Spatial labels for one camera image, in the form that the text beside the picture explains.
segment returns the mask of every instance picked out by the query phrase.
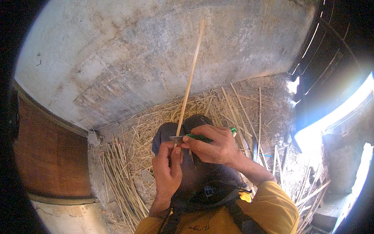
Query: dark pants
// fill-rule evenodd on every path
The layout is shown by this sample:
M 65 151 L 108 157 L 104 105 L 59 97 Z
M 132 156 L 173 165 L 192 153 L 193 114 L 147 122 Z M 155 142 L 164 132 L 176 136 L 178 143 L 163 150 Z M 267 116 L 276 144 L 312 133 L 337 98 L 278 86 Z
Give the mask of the dark pants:
M 203 115 L 193 115 L 183 121 L 180 135 L 190 134 L 191 130 L 197 126 L 204 124 L 212 124 L 212 121 Z M 168 122 L 161 125 L 153 138 L 152 151 L 159 153 L 162 142 L 169 142 L 169 136 L 175 136 L 177 133 L 178 124 Z M 192 158 L 188 153 L 188 149 L 182 149 L 183 163 L 182 168 L 182 182 L 175 193 L 175 197 L 182 197 L 188 199 L 196 191 L 200 191 L 205 185 L 212 181 L 222 181 L 225 183 L 236 184 L 238 186 L 245 186 L 232 168 L 226 167 L 222 164 L 212 164 L 202 162 L 197 155 L 192 153 Z

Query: concrete wall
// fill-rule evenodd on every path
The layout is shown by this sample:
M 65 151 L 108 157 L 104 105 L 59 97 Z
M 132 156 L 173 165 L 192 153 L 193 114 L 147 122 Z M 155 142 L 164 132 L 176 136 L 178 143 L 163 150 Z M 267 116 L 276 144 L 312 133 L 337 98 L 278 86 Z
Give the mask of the concrete wall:
M 356 181 L 365 143 L 374 145 L 374 102 L 323 136 L 333 194 L 350 194 Z
M 51 0 L 19 55 L 16 81 L 84 129 L 181 97 L 207 20 L 191 87 L 285 72 L 314 1 Z
M 108 234 L 100 203 L 78 206 L 32 201 L 51 234 Z

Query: right hand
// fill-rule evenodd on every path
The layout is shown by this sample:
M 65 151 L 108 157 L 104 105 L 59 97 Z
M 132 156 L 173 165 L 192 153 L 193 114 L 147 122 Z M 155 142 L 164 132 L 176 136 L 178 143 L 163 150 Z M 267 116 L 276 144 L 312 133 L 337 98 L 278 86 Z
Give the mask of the right hand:
M 191 130 L 192 134 L 204 135 L 212 139 L 211 144 L 184 136 L 183 148 L 189 148 L 202 162 L 224 164 L 232 167 L 240 150 L 235 145 L 231 130 L 223 127 L 214 127 L 209 124 L 198 126 Z

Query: hand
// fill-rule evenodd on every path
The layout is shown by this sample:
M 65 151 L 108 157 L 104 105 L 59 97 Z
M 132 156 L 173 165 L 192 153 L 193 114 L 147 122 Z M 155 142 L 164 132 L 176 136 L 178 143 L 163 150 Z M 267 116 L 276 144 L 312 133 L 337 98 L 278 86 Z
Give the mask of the hand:
M 202 162 L 224 164 L 233 167 L 232 165 L 235 162 L 236 156 L 241 154 L 228 128 L 205 124 L 192 129 L 191 133 L 204 135 L 213 140 L 212 144 L 208 144 L 188 136 L 183 137 L 185 143 L 182 144 L 182 147 L 190 148 Z
M 156 180 L 156 197 L 170 201 L 171 197 L 182 182 L 181 163 L 183 152 L 179 146 L 174 147 L 173 142 L 163 142 L 159 154 L 152 159 L 154 178 Z

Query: wrist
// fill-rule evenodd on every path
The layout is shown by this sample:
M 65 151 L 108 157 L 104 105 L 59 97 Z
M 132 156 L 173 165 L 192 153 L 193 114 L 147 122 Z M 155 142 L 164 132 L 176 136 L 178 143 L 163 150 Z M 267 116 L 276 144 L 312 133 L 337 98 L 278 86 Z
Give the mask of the wrist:
M 167 210 L 170 206 L 171 200 L 160 198 L 156 195 L 154 198 L 151 209 L 149 210 L 149 216 L 161 218 L 167 215 Z
M 156 203 L 157 207 L 159 207 L 160 209 L 167 209 L 170 206 L 171 198 L 165 198 L 156 194 L 153 204 L 154 203 Z
M 231 160 L 226 163 L 225 166 L 239 171 L 241 166 L 246 163 L 247 159 L 248 158 L 242 153 L 242 151 L 237 149 L 237 151 L 232 154 Z

